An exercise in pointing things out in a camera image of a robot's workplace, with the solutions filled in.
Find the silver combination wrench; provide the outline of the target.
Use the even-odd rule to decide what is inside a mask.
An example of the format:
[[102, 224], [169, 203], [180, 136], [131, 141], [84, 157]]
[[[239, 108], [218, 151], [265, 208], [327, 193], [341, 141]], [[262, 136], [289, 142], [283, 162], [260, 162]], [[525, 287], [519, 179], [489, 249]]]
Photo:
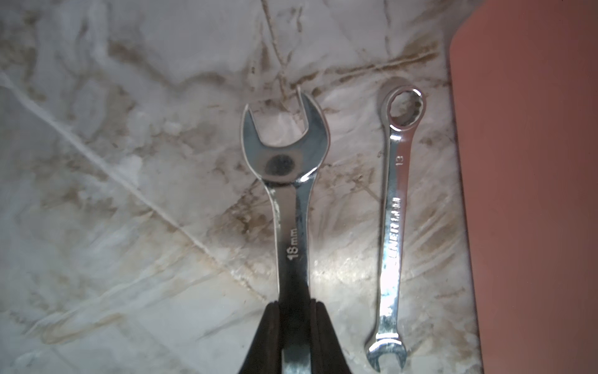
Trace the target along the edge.
[[311, 191], [330, 148], [330, 129], [315, 99], [299, 90], [305, 120], [301, 138], [286, 146], [263, 143], [250, 108], [241, 122], [244, 158], [264, 185], [273, 208], [281, 318], [281, 371], [310, 373], [308, 208]]

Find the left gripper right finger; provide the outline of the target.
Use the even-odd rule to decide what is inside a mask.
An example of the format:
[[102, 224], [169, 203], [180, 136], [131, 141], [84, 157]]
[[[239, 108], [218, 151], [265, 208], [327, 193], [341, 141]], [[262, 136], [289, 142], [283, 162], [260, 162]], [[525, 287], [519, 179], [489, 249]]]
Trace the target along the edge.
[[325, 304], [315, 299], [310, 303], [310, 334], [313, 374], [351, 374]]

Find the small dark combination wrench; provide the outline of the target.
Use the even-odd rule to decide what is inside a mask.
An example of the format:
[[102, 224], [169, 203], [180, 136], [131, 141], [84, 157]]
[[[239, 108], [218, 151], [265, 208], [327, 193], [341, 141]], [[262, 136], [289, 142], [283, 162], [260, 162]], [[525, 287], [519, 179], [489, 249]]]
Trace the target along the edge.
[[378, 307], [375, 330], [365, 346], [368, 363], [380, 373], [380, 358], [392, 355], [400, 369], [407, 350], [398, 327], [403, 240], [411, 146], [426, 110], [426, 100], [415, 86], [392, 89], [384, 97], [380, 118], [385, 131], [385, 195], [383, 199]]

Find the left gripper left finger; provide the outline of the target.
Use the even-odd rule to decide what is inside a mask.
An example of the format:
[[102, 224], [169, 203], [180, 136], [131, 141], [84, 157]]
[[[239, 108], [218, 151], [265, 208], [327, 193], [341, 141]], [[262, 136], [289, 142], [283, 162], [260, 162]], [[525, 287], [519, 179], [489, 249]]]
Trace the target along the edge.
[[279, 302], [269, 303], [255, 332], [239, 374], [281, 374]]

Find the pink plastic storage box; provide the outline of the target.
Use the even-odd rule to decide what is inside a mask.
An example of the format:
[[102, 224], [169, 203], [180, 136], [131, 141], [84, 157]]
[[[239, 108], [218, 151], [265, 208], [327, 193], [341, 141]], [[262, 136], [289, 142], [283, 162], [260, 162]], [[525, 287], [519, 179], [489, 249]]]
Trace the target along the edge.
[[597, 4], [486, 1], [449, 50], [484, 371], [597, 371]]

